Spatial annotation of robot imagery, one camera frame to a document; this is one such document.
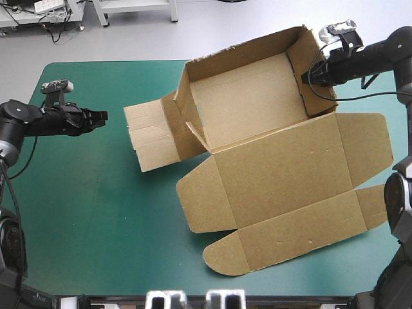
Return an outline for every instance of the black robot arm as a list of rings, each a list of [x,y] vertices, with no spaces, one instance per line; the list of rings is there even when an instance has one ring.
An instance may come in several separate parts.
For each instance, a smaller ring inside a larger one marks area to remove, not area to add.
[[[314,65],[310,82],[335,86],[386,71],[393,71],[397,91],[412,93],[412,26],[395,30],[385,41],[367,46],[354,41],[351,45],[332,50],[327,60]],[[302,81],[309,83],[308,71],[302,75]],[[398,99],[407,104],[412,97],[399,95]]]
[[[311,87],[335,86],[362,78],[362,88],[366,89],[379,73],[393,71],[398,100],[406,105],[409,151],[393,167],[396,171],[385,184],[384,200],[391,233],[400,248],[373,291],[357,294],[345,307],[407,309],[412,305],[412,27],[399,28],[385,41],[368,46],[363,46],[355,35],[355,27],[346,21],[325,28],[326,35],[339,37],[335,41],[342,41],[342,48],[332,50],[327,60],[311,66],[302,81]],[[365,83],[365,77],[370,75],[372,78]]]
[[[79,108],[74,103],[65,103],[64,93],[71,83],[57,80],[44,84],[45,107],[38,108],[16,100],[0,105],[0,158],[7,166],[17,162],[26,136],[70,135],[79,136],[104,126],[108,119],[106,111]]]
[[[46,99],[40,108],[16,100],[0,105],[0,308],[21,305],[20,308],[61,309],[63,306],[63,299],[22,285],[27,263],[19,208],[13,194],[16,215],[4,210],[1,200],[5,183],[12,193],[7,169],[17,162],[26,136],[79,136],[106,124],[106,111],[79,108],[64,101],[64,94],[72,89],[70,81],[56,80],[42,85]],[[77,309],[90,308],[85,297],[76,297],[74,304]]]

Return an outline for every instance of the open cardboard box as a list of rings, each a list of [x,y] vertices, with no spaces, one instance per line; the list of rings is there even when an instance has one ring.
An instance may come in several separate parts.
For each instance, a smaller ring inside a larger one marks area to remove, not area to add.
[[[319,47],[304,26],[187,62],[176,93],[125,108],[142,171],[212,154],[177,185],[194,232],[236,229],[203,257],[246,274],[386,220],[392,163],[379,114],[335,114],[301,82]],[[334,96],[332,88],[317,88]]]

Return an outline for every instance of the black cable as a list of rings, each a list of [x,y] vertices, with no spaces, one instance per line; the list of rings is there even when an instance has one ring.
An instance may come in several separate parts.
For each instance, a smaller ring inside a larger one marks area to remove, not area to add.
[[[53,41],[53,43],[56,44],[60,40],[63,31],[70,31],[70,30],[73,29],[73,28],[69,29],[69,30],[66,29],[67,23],[68,23],[68,21],[70,20],[70,17],[71,17],[71,13],[72,13],[72,11],[70,9],[69,12],[68,12],[68,15],[64,18],[63,26],[62,26],[62,28],[61,28],[58,36],[57,36],[57,39],[55,39],[55,37],[53,35],[53,32],[50,29],[47,29],[47,32],[50,33],[50,35],[51,35],[51,40]]]
[[[319,98],[323,98],[324,100],[328,100],[328,101],[332,101],[332,102],[341,102],[341,101],[353,101],[353,100],[360,100],[362,98],[370,98],[370,97],[376,97],[378,95],[407,95],[409,97],[412,97],[412,93],[408,93],[408,92],[402,92],[402,91],[385,91],[385,92],[376,92],[376,93],[371,93],[369,95],[361,95],[359,97],[353,97],[353,98],[330,98],[330,97],[325,97],[321,94],[319,94],[318,92],[316,92],[316,90],[314,89],[312,82],[311,82],[311,78],[310,78],[310,74],[312,73],[312,68],[317,60],[317,58],[319,57],[319,55],[321,54],[321,52],[324,50],[324,48],[327,47],[327,45],[324,45],[316,54],[314,60],[312,61],[309,70],[308,70],[308,84],[310,89],[312,90],[312,92],[318,96]]]
[[[7,14],[13,19],[13,21],[16,23],[17,26],[22,26],[23,28],[33,28],[33,27],[36,27],[36,26],[37,26],[36,24],[35,24],[35,25],[31,25],[31,26],[27,26],[27,25],[25,25],[25,24],[19,23],[18,21],[15,20],[14,16],[8,11],[8,9],[7,9],[5,6],[3,6],[3,8],[4,8],[4,10],[7,12]]]
[[[26,264],[26,250],[25,250],[25,245],[24,245],[24,238],[23,238],[23,227],[21,224],[21,215],[20,215],[20,208],[19,208],[19,204],[17,202],[17,198],[15,197],[15,193],[14,193],[14,189],[13,189],[13,185],[12,182],[10,181],[8,175],[7,175],[7,171],[5,169],[5,162],[0,162],[0,168],[1,168],[1,172],[3,174],[3,176],[5,177],[6,183],[7,183],[7,187],[8,190],[10,191],[10,195],[12,196],[13,199],[13,204],[14,204],[14,208],[15,208],[15,215],[17,217],[17,223],[19,225],[19,241],[20,241],[20,267],[19,267],[19,274],[17,276],[17,280],[16,280],[16,291],[19,295],[21,295],[21,283],[23,282],[23,269],[24,266]]]
[[[42,107],[44,106],[44,103],[45,103],[45,101],[43,101],[43,103],[40,105],[40,108],[42,108]],[[35,151],[35,149],[36,149],[37,139],[38,139],[38,136],[36,136],[36,137],[34,138],[33,147],[32,147],[32,152],[30,153],[30,155],[29,155],[29,157],[28,157],[28,159],[27,159],[26,164],[23,166],[23,168],[22,168],[17,174],[11,176],[11,177],[10,177],[10,180],[11,180],[11,179],[14,179],[14,178],[17,178],[18,176],[20,176],[20,175],[27,169],[27,167],[29,166],[30,162],[32,161],[33,155],[34,155],[34,151]]]
[[[17,309],[17,307],[19,306],[20,299],[21,299],[21,295],[19,295],[19,297],[18,297],[17,300],[15,301],[14,309]]]

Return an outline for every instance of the green mat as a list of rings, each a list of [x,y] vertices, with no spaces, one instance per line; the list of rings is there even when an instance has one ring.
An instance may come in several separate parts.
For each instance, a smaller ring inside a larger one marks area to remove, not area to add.
[[[70,79],[69,102],[109,112],[106,127],[80,137],[40,137],[27,171],[14,180],[26,233],[26,283],[53,294],[137,294],[150,289],[244,288],[249,295],[350,295],[373,288],[398,245],[387,224],[305,256],[240,277],[210,270],[203,249],[227,232],[193,234],[175,185],[207,154],[141,173],[123,107],[174,90],[184,61],[53,63],[41,83]],[[394,90],[390,73],[368,92]],[[363,93],[360,82],[337,88]],[[406,113],[394,96],[342,103],[340,112],[386,115],[395,161],[406,155]],[[20,169],[32,148],[27,138]],[[384,183],[390,169],[365,185]],[[11,206],[7,196],[4,205]]]

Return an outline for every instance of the power strip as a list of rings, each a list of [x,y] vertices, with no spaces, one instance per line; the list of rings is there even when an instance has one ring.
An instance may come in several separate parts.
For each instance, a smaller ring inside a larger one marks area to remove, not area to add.
[[[64,0],[41,0],[34,3],[34,10],[37,14],[46,13],[64,6]]]

